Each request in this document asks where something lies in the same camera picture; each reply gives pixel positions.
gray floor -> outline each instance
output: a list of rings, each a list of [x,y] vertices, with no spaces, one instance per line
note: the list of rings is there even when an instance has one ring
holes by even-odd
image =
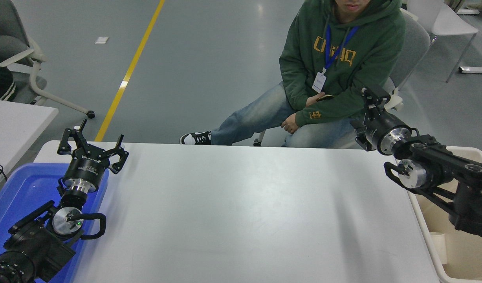
[[[29,36],[49,61],[47,91],[96,112],[84,130],[94,140],[159,1],[14,0]],[[167,0],[104,141],[178,143],[182,134],[217,127],[281,80],[278,58],[301,5],[294,0]],[[482,66],[482,14],[462,16],[480,34],[462,64]],[[109,36],[105,45],[94,44]],[[482,75],[445,83],[469,36],[438,38],[406,83],[397,113],[446,145],[482,150]],[[84,115],[52,101],[59,115],[32,146],[59,140]],[[271,129],[264,146],[282,144]],[[238,145],[252,145],[252,139]]]

gray chair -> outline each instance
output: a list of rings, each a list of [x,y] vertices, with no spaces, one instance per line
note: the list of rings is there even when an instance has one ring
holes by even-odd
[[[430,47],[429,35],[424,27],[416,22],[412,14],[406,12],[404,9],[401,9],[401,11],[405,19],[405,43],[401,50],[400,57],[389,75],[388,82],[383,86],[387,92],[392,94],[390,102],[386,104],[386,109],[395,110],[400,110],[403,106],[402,98],[398,95],[399,89],[405,84],[412,71],[424,55],[426,55]],[[264,134],[265,131],[259,134],[253,143],[254,146],[261,146]],[[352,130],[350,134],[347,134],[337,141],[337,144],[340,145],[338,147],[348,149],[354,146],[356,144],[354,138],[355,134]]]
[[[13,74],[16,87],[20,88],[14,101],[29,103],[31,100],[32,104],[41,105],[45,100],[50,99],[80,111],[86,114],[88,118],[95,117],[94,111],[44,91],[45,80],[38,79],[40,86],[37,85],[38,71],[42,62],[45,62],[47,58],[38,44],[26,36],[18,12],[10,0],[0,0],[0,59],[2,60],[0,67],[6,67],[13,63],[32,67],[29,75],[18,74],[17,72]],[[28,78],[27,85],[23,82],[23,78],[26,77]],[[35,98],[30,99],[29,94],[35,96]]]

yellow floor line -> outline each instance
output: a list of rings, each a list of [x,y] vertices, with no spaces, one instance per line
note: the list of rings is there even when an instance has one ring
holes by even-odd
[[[136,64],[138,63],[138,60],[140,59],[141,53],[143,52],[143,49],[145,48],[146,42],[148,40],[148,37],[150,36],[150,33],[152,32],[153,26],[155,25],[155,21],[157,21],[157,17],[160,14],[160,10],[162,9],[162,6],[164,5],[165,0],[160,0],[159,5],[157,6],[157,9],[155,10],[155,13],[153,14],[152,20],[148,24],[147,30],[145,32],[145,35],[143,36],[140,46],[138,47],[138,50],[134,54],[133,61],[131,61],[131,64],[129,65],[129,68],[126,72],[126,75],[124,76],[124,80],[121,82],[119,90],[117,91],[117,94],[115,95],[115,98],[112,102],[112,105],[110,106],[110,109],[108,109],[108,113],[106,114],[106,117],[103,120],[103,124],[101,124],[101,128],[97,132],[97,136],[95,138],[96,142],[100,142],[103,140],[103,137],[108,129],[108,126],[110,125],[110,122],[112,121],[112,118],[115,114],[115,111],[117,110],[117,106],[119,106],[119,102],[122,99],[122,95],[124,94],[124,91],[126,90],[126,86],[129,83],[129,80],[131,79],[131,76],[133,75],[134,68],[136,67]]]

white table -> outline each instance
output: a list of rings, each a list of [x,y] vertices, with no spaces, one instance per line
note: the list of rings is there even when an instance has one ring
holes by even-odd
[[[6,174],[58,112],[57,108],[0,101],[0,165]]]
[[[35,162],[69,163],[57,145]],[[407,193],[384,175],[390,156],[125,146],[76,283],[438,283]]]

hoodie cuff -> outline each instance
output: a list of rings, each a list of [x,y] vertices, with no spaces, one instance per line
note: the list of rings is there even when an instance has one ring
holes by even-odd
[[[295,114],[295,123],[297,123],[298,127],[302,127],[303,125],[307,124],[307,121],[305,120],[305,116],[304,116],[303,111],[298,111]]]

